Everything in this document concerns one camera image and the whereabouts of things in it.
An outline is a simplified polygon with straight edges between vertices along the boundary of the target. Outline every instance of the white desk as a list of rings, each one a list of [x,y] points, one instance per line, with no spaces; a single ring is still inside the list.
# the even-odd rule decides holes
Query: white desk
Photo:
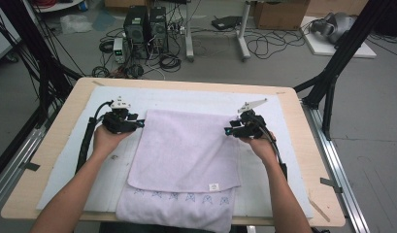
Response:
[[[38,171],[26,170],[13,193],[2,209],[5,218],[34,219],[41,195],[50,177],[50,172],[62,152],[74,125],[81,115],[95,86],[128,86],[178,90],[204,90],[234,93],[258,93],[277,95],[288,127],[292,146],[297,154],[308,198],[313,207],[311,226],[343,226],[344,214],[331,186],[321,184],[319,179],[328,179],[314,136],[304,116],[298,97],[292,88],[274,86],[236,85],[219,83],[181,83],[159,81],[132,81],[112,79],[80,79],[62,107],[46,138],[35,153],[32,162],[40,164]],[[117,221],[114,213],[85,212],[81,220]],[[267,217],[234,216],[233,224],[273,225]]]

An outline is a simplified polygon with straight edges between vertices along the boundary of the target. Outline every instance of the person's hand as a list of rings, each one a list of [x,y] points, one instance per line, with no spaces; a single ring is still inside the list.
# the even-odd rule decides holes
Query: person's hand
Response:
[[[252,150],[259,158],[261,158],[264,164],[277,161],[273,146],[266,138],[261,137],[259,139],[252,139],[252,138],[240,138],[240,139],[244,143],[248,143],[251,146]]]
[[[101,156],[105,159],[112,153],[120,141],[129,136],[131,133],[113,134],[105,127],[100,125],[94,133],[93,155]]]

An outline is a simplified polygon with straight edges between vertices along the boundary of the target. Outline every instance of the gray floor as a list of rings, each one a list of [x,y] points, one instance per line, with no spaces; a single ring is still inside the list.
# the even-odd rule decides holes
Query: gray floor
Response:
[[[78,13],[74,9],[62,11],[52,15],[49,21]],[[96,11],[86,14],[91,21],[98,16]],[[121,25],[122,20],[116,20],[105,31],[58,38],[83,71],[90,74],[99,65],[99,39]],[[378,43],[397,53],[397,45]],[[397,232],[397,56],[367,44],[377,58],[353,58],[340,76],[331,136],[370,230]],[[194,35],[194,45],[195,61],[184,60],[179,72],[164,73],[166,81],[295,86],[319,74],[330,59],[312,55],[304,45],[288,47],[268,60],[253,56],[243,63],[234,37],[214,33]],[[61,49],[58,51],[64,57],[63,63],[75,69],[66,54]],[[180,58],[184,59],[184,50]],[[0,154],[38,105],[25,71],[21,62],[0,62]],[[144,78],[164,79],[157,72],[150,72]],[[0,217],[0,232],[27,232],[30,225],[31,221]],[[76,232],[97,232],[97,227],[98,223],[83,222]],[[271,227],[259,227],[258,232],[274,231]],[[331,232],[352,232],[352,229],[347,223]]]

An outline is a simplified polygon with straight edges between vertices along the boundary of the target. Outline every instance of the folded towel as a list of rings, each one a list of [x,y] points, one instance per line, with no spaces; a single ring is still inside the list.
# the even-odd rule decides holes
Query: folded towel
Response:
[[[233,116],[149,110],[118,219],[228,232],[238,175]]]
[[[233,116],[149,110],[128,183],[144,190],[209,192],[239,186]]]
[[[212,193],[147,191],[127,184],[116,217],[140,224],[158,224],[212,232],[229,232],[235,188]]]

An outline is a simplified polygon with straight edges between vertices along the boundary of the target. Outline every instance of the blue embroidered pattern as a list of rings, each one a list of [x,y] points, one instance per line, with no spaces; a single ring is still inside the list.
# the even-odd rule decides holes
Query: blue embroidered pattern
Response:
[[[219,203],[220,206],[222,205],[228,205],[229,204],[229,200],[228,197],[221,197],[221,202]]]
[[[186,199],[185,201],[191,200],[193,202],[195,202],[195,194],[194,193],[188,193],[186,194]]]
[[[170,200],[171,199],[175,199],[175,200],[178,200],[178,193],[177,192],[172,192],[171,194],[170,194]]]
[[[152,193],[152,196],[157,196],[157,197],[159,197],[159,198],[162,198],[162,192],[160,192],[160,191],[155,191],[155,192]]]
[[[202,200],[202,203],[211,203],[213,204],[213,198],[210,195],[205,195],[204,199]]]
[[[140,188],[137,188],[135,190],[134,194],[137,194],[137,193],[141,193],[142,195],[144,195],[144,191],[142,189],[140,189]]]

